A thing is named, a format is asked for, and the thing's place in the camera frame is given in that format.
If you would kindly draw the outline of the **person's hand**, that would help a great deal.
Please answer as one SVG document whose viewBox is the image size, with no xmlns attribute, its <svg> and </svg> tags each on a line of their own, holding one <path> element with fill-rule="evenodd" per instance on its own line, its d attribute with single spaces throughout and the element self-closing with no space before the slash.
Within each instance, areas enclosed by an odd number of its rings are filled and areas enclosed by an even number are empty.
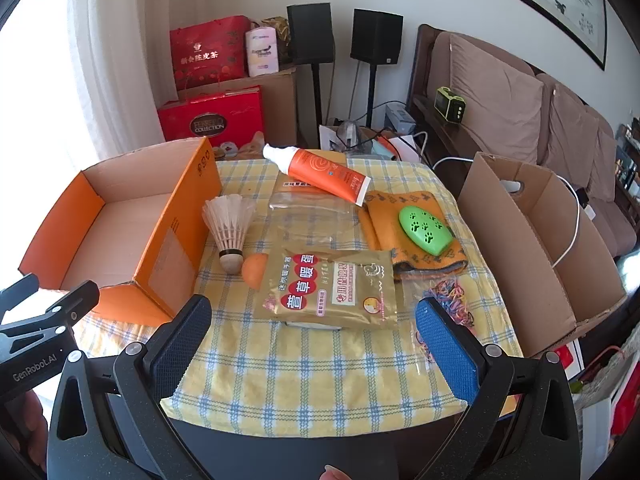
<svg viewBox="0 0 640 480">
<path fill-rule="evenodd" d="M 341 469 L 332 465 L 326 465 L 319 480 L 352 480 L 352 478 L 350 478 L 348 474 L 345 474 L 344 471 L 341 471 Z"/>
</svg>

